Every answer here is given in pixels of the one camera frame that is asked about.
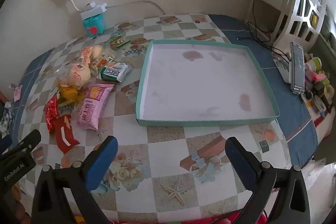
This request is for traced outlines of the dark red snack packet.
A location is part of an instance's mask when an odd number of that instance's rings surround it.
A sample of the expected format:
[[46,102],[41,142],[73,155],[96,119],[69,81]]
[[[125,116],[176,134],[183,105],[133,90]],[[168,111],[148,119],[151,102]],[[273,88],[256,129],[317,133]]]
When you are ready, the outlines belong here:
[[56,144],[62,153],[66,154],[74,146],[80,144],[74,138],[69,114],[60,116],[54,121]]

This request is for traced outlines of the red nice wafer packet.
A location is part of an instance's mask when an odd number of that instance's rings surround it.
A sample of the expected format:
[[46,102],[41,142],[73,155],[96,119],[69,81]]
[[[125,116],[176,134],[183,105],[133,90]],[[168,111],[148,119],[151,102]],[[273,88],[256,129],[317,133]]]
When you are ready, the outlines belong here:
[[54,94],[45,105],[45,120],[50,135],[55,131],[54,122],[59,115],[57,94]]

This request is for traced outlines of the yellow bagged cake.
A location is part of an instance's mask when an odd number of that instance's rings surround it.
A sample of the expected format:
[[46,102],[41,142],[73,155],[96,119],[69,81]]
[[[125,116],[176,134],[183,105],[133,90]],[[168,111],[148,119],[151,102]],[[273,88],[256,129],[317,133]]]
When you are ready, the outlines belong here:
[[57,84],[58,87],[58,106],[66,107],[76,105],[81,102],[85,97],[85,92],[80,89],[77,90],[76,87],[72,85],[67,85],[64,81],[60,81]]

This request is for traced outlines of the pink swiss roll packet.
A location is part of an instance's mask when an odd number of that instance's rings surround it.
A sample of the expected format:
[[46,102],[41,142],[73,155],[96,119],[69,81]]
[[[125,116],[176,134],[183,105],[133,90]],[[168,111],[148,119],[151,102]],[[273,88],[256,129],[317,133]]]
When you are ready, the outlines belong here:
[[113,84],[92,84],[88,86],[77,115],[76,122],[79,126],[84,129],[98,130],[102,111],[113,88]]

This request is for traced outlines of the clear bagged round bun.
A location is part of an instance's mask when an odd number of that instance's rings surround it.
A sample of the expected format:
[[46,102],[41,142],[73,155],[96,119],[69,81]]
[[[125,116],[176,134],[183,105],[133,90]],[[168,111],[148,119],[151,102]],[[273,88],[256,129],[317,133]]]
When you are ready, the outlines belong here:
[[65,66],[58,75],[60,86],[75,87],[80,90],[91,78],[89,67],[83,63]]

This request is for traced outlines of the orange striped cake packet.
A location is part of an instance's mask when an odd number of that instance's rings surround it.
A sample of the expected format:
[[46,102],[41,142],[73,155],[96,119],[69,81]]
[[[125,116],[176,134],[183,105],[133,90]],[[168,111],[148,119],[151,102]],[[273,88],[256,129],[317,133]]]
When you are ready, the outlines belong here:
[[91,59],[92,48],[93,46],[86,47],[81,51],[80,56],[79,56],[80,63],[85,64],[86,66],[89,66],[94,61]]

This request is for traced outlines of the beige persimmon cake packet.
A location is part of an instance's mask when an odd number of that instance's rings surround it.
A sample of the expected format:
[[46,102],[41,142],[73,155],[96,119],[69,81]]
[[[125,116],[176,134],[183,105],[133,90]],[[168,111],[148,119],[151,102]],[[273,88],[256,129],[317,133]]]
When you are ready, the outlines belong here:
[[114,54],[102,53],[100,54],[89,66],[91,74],[96,77],[103,67],[112,59],[115,58]]

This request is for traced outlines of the green white Korean snack packet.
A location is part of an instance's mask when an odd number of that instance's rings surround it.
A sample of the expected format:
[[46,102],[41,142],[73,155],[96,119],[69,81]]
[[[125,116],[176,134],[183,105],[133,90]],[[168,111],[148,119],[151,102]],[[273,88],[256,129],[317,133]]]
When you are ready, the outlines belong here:
[[102,81],[120,84],[126,79],[130,71],[131,66],[129,64],[111,60],[104,65],[98,76]]

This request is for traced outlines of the green edged milk biscuit packet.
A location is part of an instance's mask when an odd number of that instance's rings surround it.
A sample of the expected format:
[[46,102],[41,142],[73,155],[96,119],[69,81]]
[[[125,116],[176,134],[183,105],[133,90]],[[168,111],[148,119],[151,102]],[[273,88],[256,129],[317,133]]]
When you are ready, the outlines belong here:
[[113,50],[117,50],[129,42],[130,39],[127,39],[120,33],[113,34],[109,39],[109,45]]

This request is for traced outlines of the blue white crumpled wrapper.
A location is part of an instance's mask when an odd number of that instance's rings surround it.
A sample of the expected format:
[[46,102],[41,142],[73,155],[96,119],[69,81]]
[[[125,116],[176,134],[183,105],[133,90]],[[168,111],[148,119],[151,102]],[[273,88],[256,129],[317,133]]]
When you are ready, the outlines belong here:
[[1,115],[1,137],[12,134],[14,128],[14,106],[13,102],[6,102]]

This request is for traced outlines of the small pink sachet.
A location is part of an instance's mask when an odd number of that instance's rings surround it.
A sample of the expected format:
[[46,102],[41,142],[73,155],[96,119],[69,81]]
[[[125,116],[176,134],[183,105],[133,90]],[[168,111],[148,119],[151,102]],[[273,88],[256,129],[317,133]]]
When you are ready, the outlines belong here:
[[22,85],[20,86],[16,86],[16,88],[14,89],[14,98],[13,101],[17,102],[21,99],[21,93],[22,93]]

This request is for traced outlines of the white phone stand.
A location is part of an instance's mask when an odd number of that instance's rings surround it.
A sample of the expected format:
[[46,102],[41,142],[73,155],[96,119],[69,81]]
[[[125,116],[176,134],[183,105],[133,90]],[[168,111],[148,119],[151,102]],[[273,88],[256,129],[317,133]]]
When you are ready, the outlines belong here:
[[283,58],[275,58],[273,60],[276,68],[278,69],[282,79],[285,83],[291,83],[291,62],[287,63]]

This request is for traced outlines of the smartphone on stand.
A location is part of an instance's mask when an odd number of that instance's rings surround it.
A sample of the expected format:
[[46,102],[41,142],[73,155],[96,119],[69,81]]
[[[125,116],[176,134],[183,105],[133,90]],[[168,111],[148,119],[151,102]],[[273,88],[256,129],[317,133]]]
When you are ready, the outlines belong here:
[[303,47],[295,42],[290,43],[290,84],[293,94],[303,94],[305,91],[305,62]]

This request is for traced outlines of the teal shallow cardboard tray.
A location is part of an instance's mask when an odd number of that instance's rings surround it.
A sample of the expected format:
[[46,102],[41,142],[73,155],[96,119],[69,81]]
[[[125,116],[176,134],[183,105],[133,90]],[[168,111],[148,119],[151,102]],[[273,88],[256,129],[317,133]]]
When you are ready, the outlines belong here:
[[144,58],[135,115],[142,126],[206,127],[271,122],[280,110],[248,47],[154,40]]

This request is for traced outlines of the white power strip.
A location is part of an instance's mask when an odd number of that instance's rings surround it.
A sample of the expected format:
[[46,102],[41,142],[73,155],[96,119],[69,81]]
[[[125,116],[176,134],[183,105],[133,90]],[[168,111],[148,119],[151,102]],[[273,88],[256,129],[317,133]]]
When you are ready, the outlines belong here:
[[90,10],[83,11],[80,14],[80,16],[82,20],[85,20],[85,19],[91,18],[92,16],[102,14],[106,12],[106,10],[107,10],[107,4],[103,3],[100,5],[96,5],[95,7],[92,7]]

